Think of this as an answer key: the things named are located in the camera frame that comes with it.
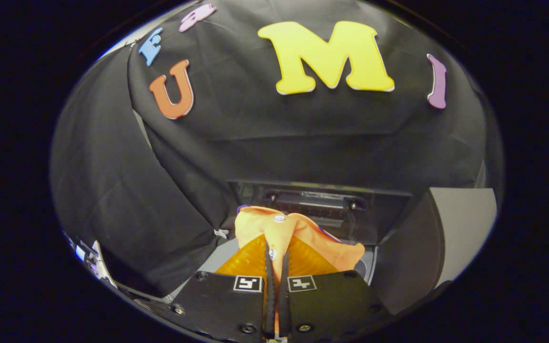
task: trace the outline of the gray panel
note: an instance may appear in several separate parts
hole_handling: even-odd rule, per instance
[[[431,194],[378,247],[372,287],[391,313],[434,289],[444,261],[444,233]]]
[[[484,245],[497,216],[492,189],[429,189],[440,215],[446,256],[438,285],[454,280]]]

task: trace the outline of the black background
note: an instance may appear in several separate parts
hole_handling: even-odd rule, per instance
[[[0,342],[189,341],[80,267],[59,230],[47,177],[57,115],[76,80],[126,33],[174,4],[0,2]],[[464,46],[450,50],[499,117],[506,199],[494,233],[457,282],[366,341],[549,342],[549,3],[399,4]]]

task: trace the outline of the black cloth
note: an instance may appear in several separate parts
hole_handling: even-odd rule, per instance
[[[52,146],[51,184],[63,229],[98,239],[128,286],[169,293],[212,252],[212,230],[235,215],[227,180],[313,182],[421,194],[429,187],[474,187],[482,161],[499,176],[493,113],[479,86],[435,41],[354,0],[213,0],[211,16],[179,32],[196,4],[159,25],[161,50],[150,67],[147,36],[99,60],[61,114]],[[328,41],[347,20],[371,26],[395,90],[329,89],[280,95],[281,70],[263,26],[296,21]],[[427,102],[433,54],[447,68],[444,110]],[[187,59],[194,104],[164,117],[150,92]],[[146,143],[133,109],[143,120]],[[488,180],[499,196],[502,185]]]

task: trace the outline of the yellow letter m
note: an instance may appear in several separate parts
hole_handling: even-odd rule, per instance
[[[376,30],[370,26],[339,21],[329,42],[293,21],[265,26],[257,35],[270,39],[274,46],[281,67],[276,89],[283,95],[315,89],[315,80],[305,74],[302,61],[331,89],[338,86],[346,59],[351,61],[351,73],[346,77],[349,87],[362,91],[392,91],[395,87],[376,45]]]

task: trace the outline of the orange letter u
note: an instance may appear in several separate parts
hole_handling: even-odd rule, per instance
[[[176,65],[174,65],[169,71],[171,76],[175,77],[177,81],[177,87],[179,87],[179,93],[181,93],[181,99],[177,104],[173,104],[168,98],[168,93],[166,92],[165,82],[166,76],[158,76],[150,84],[150,91],[154,93],[156,99],[156,104],[161,110],[162,114],[169,119],[177,119],[186,115],[192,105],[194,105],[194,93],[192,92],[192,87],[190,86],[190,79],[188,78],[187,67],[190,65],[188,60],[183,60]]]

